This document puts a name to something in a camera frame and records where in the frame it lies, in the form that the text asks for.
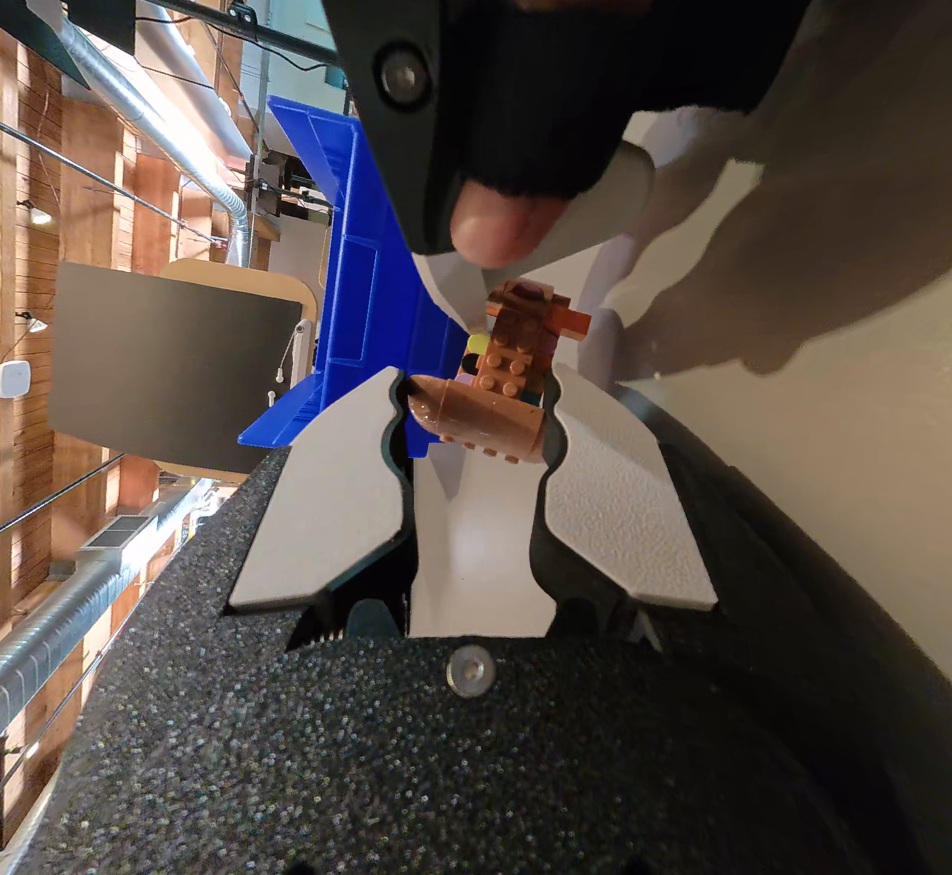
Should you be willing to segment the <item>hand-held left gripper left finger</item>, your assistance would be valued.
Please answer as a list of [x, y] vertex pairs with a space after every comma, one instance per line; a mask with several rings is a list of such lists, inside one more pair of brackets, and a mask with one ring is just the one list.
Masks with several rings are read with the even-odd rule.
[[292, 440], [229, 598], [301, 607], [397, 548], [414, 527], [406, 374], [386, 367]]

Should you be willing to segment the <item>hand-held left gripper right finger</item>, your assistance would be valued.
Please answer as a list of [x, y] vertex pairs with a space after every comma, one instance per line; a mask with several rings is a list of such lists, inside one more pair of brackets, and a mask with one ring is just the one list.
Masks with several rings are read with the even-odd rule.
[[649, 428], [575, 369], [552, 369], [560, 439], [542, 513], [554, 538], [649, 604], [710, 609], [718, 597]]

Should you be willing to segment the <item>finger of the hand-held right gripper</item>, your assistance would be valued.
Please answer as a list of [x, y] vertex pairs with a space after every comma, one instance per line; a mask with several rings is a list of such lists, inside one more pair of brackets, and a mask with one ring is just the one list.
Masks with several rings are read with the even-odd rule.
[[487, 333], [488, 291], [482, 269], [458, 252], [414, 255], [428, 295], [446, 315], [469, 334]]

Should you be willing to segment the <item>blue plastic bin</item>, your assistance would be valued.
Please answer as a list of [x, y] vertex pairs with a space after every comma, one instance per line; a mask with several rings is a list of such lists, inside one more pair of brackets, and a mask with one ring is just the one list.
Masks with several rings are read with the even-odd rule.
[[238, 437], [277, 448], [385, 367], [452, 379], [469, 334], [422, 285], [361, 123], [277, 96], [268, 107], [333, 202], [314, 371]]

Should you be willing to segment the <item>brown brick-built toy animal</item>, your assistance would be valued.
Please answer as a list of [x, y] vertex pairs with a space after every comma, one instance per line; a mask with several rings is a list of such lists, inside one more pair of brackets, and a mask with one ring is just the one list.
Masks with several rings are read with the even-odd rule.
[[560, 340], [582, 341], [591, 316], [552, 286], [524, 278], [495, 287], [485, 313], [491, 329], [470, 335], [454, 378], [411, 377], [409, 414], [439, 441], [510, 464], [539, 464], [546, 375]]

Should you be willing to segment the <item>black wood-edged divider panel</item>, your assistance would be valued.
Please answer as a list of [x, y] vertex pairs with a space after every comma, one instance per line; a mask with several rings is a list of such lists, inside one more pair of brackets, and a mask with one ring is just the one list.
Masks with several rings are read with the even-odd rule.
[[285, 274], [181, 259], [160, 276], [60, 262], [48, 421], [55, 432], [196, 477], [252, 472], [238, 442], [290, 389], [317, 302]]

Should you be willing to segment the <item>black tripod stand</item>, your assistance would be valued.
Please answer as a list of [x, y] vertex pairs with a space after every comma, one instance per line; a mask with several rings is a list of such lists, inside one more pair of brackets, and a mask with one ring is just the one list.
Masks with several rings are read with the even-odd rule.
[[225, 11], [203, 5], [195, 0], [147, 0], [161, 8], [207, 24], [220, 32], [250, 43], [256, 48], [277, 53], [303, 57], [310, 63], [325, 67], [342, 68], [338, 54], [326, 48], [276, 29], [260, 24], [253, 8], [243, 2], [234, 2]]

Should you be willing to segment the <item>silver ventilation duct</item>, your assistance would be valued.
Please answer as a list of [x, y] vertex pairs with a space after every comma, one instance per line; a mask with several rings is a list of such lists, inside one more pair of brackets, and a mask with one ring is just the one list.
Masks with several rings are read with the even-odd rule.
[[1, 731], [41, 691], [184, 518], [213, 487], [211, 479], [165, 488], [116, 548], [84, 548], [74, 572], [1, 643]]
[[243, 139], [239, 149], [217, 154], [201, 131], [161, 92], [132, 56], [90, 35], [64, 17], [58, 37], [90, 89], [139, 135], [149, 138], [184, 174], [229, 217], [226, 262], [251, 264], [252, 231], [245, 201], [232, 185], [236, 176], [226, 175], [250, 157]]

